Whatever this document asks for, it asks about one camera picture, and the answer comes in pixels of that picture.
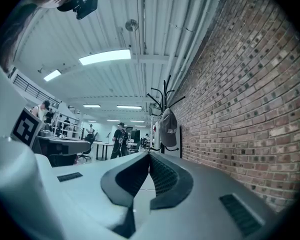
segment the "cap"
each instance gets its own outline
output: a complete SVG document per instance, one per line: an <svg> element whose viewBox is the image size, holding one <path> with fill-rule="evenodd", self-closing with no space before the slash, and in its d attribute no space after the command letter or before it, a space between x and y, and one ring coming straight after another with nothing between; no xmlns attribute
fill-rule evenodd
<svg viewBox="0 0 300 240"><path fill-rule="evenodd" d="M163 112L159 128L162 144L166 147L174 147L175 145L177 145L177 124L178 123L175 114L171 111L170 108L167 108Z"/></svg>
<svg viewBox="0 0 300 240"><path fill-rule="evenodd" d="M76 8L83 0L70 0L63 5L57 7L60 12L68 12Z"/></svg>
<svg viewBox="0 0 300 240"><path fill-rule="evenodd" d="M50 101L49 100L45 100L43 102L44 106L45 106L45 109L48 110L49 109L49 106L50 106Z"/></svg>

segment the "vent grille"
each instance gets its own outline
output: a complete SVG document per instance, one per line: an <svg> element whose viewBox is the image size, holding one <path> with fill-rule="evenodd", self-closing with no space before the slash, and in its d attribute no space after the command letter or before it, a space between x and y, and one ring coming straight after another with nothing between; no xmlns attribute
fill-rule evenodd
<svg viewBox="0 0 300 240"><path fill-rule="evenodd" d="M225 209L233 218L235 224L240 229L243 237L254 233L261 228L261 224L251 215L251 213L232 194L227 194L219 198Z"/></svg>
<svg viewBox="0 0 300 240"><path fill-rule="evenodd" d="M71 174L57 176L57 178L60 182L65 182L65 181L73 180L75 178L79 178L81 176L83 176L83 175L80 172L75 172L75 173L71 173Z"/></svg>

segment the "white wall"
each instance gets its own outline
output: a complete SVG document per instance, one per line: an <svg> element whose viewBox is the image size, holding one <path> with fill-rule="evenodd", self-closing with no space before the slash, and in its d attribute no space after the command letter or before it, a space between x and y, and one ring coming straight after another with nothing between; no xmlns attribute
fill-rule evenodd
<svg viewBox="0 0 300 240"><path fill-rule="evenodd" d="M10 136L26 103L0 67L0 137Z"/></svg>
<svg viewBox="0 0 300 240"><path fill-rule="evenodd" d="M108 142L107 135L109 135L109 143L112 143L112 138L115 134L115 131L118 129L117 123L98 123L98 122L88 122L85 121L83 123L84 127L84 135L83 137L86 137L88 132L87 129L90 129L90 125L92 125L92 128L95 130L95 133L98 133L96 136L97 141L101 142Z"/></svg>

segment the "person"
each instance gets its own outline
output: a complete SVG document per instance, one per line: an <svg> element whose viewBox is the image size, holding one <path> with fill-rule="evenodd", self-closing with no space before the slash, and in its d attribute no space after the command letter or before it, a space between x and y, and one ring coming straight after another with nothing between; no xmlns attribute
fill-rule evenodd
<svg viewBox="0 0 300 240"><path fill-rule="evenodd" d="M52 118L54 117L54 113L52 108L50 108L49 112L45 114L45 120L47 124L51 124Z"/></svg>
<svg viewBox="0 0 300 240"><path fill-rule="evenodd" d="M49 100L45 100L41 105L35 106L31 113L36 116L37 118L39 118L41 121L44 120L44 116L45 116L45 110L48 110L50 106L50 101Z"/></svg>
<svg viewBox="0 0 300 240"><path fill-rule="evenodd" d="M95 129L92 128L92 124L90 124L90 129L86 129L86 131L88 132L87 136L94 135L95 133Z"/></svg>
<svg viewBox="0 0 300 240"><path fill-rule="evenodd" d="M124 135L124 133L126 132L125 129L125 124L123 122L118 124L118 128L113 135L112 141L114 142L113 145L113 150L112 150L112 154L111 154L111 158L110 159L115 159L117 158L117 156L121 157L121 151L120 148L122 147L123 144L123 138L122 136Z"/></svg>
<svg viewBox="0 0 300 240"><path fill-rule="evenodd" d="M66 129L67 126L69 126L70 121L69 121L69 117L67 117L64 121L63 121L63 129ZM63 135L67 136L68 132L67 131L63 131Z"/></svg>
<svg viewBox="0 0 300 240"><path fill-rule="evenodd" d="M121 155L124 157L128 155L128 133L125 128L122 128L122 130L124 130L124 132L122 133Z"/></svg>
<svg viewBox="0 0 300 240"><path fill-rule="evenodd" d="M0 65L2 70L10 74L21 36L30 21L41 8L58 8L65 11L64 6L75 4L78 0L23 0L20 2L0 30Z"/></svg>

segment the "black chair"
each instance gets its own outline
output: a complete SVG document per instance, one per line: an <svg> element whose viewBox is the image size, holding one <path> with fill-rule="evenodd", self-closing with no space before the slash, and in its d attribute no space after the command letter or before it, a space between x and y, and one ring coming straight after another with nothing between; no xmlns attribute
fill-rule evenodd
<svg viewBox="0 0 300 240"><path fill-rule="evenodd" d="M143 147L144 149L147 147L148 141L146 138L142 138L141 139L141 147Z"/></svg>
<svg viewBox="0 0 300 240"><path fill-rule="evenodd" d="M93 134L88 134L84 140L87 141L87 142L90 142L90 148L89 150L83 152L81 155L79 155L79 158L84 158L86 161L88 161L88 159L91 159L91 156L87 155L91 152L91 146L92 144L94 143L96 137L97 137L98 133L96 133L95 135Z"/></svg>
<svg viewBox="0 0 300 240"><path fill-rule="evenodd" d="M140 145L141 145L141 141L139 140L135 147L130 148L130 152L132 152L133 154L138 153Z"/></svg>

